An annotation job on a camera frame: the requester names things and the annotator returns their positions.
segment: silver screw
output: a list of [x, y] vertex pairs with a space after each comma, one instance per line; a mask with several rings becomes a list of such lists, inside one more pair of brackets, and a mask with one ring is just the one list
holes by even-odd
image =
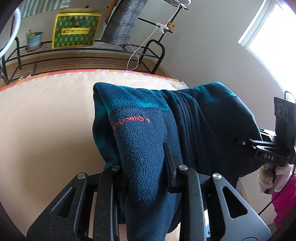
[[120, 169], [119, 165], [114, 165], [114, 166], [111, 167], [112, 171], [118, 171], [119, 169]]
[[84, 172], [78, 173], [77, 178], [78, 179], [84, 179], [86, 177]]
[[214, 174], [213, 174], [213, 178], [216, 179], [216, 180], [219, 180], [219, 179], [222, 178], [222, 176], [221, 176], [221, 174], [219, 174], [219, 173], [214, 173]]
[[186, 170], [188, 169], [188, 166], [186, 166], [186, 165], [180, 165], [180, 166], [179, 166], [179, 169], [180, 169], [181, 171], [186, 171]]

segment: gloved hand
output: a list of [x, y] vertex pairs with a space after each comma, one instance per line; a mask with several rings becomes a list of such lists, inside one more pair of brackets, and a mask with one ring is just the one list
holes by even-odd
[[[264, 192], [266, 189], [272, 188], [272, 180], [273, 180], [273, 174], [272, 170], [270, 169], [270, 163], [265, 163], [262, 167], [259, 169], [259, 175], [258, 175], [258, 184], [260, 188], [260, 192]], [[292, 175], [292, 165], [288, 164], [284, 167], [276, 166], [276, 175], [281, 175], [280, 180], [275, 187], [274, 191], [279, 192], [283, 189], [283, 187], [288, 182], [290, 176]]]

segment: dark blue fleece fabric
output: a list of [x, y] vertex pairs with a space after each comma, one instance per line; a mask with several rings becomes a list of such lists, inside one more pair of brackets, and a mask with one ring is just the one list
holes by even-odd
[[261, 140], [253, 114], [221, 83], [177, 91], [94, 85], [94, 141], [107, 163], [121, 163], [129, 193], [120, 196], [129, 241], [163, 241], [180, 222], [179, 194], [166, 188], [163, 143], [197, 172], [222, 174], [233, 186], [262, 162], [225, 139]]

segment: yellow bag border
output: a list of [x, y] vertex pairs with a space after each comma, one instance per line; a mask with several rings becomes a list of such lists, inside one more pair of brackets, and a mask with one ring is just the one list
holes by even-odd
[[95, 17], [100, 17], [99, 21], [98, 21], [98, 24], [97, 24], [97, 27], [96, 27], [96, 31], [94, 33], [94, 37], [96, 36], [96, 32], [98, 30], [98, 25], [101, 21], [101, 18], [102, 18], [102, 14], [99, 14], [99, 13], [85, 13], [85, 12], [72, 12], [72, 13], [59, 13], [59, 14], [56, 14], [56, 18], [54, 20], [54, 31], [52, 33], [52, 49], [60, 49], [60, 48], [75, 48], [75, 47], [90, 47], [91, 45], [94, 45], [94, 42], [95, 42], [95, 38], [92, 42], [91, 45], [75, 45], [75, 46], [61, 46], [61, 47], [54, 47], [54, 36], [55, 36], [55, 33], [56, 33], [56, 26], [57, 26], [57, 21], [58, 21], [58, 18], [59, 17], [63, 17], [63, 16], [72, 16], [72, 15], [84, 15], [84, 16], [95, 16]]

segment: green plant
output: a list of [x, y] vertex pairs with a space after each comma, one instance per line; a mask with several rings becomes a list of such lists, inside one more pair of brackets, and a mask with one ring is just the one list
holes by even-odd
[[35, 32], [32, 32], [32, 30], [29, 29], [29, 31], [26, 33], [26, 37], [27, 37], [27, 38], [31, 38], [31, 37], [34, 37], [35, 34], [36, 34]]

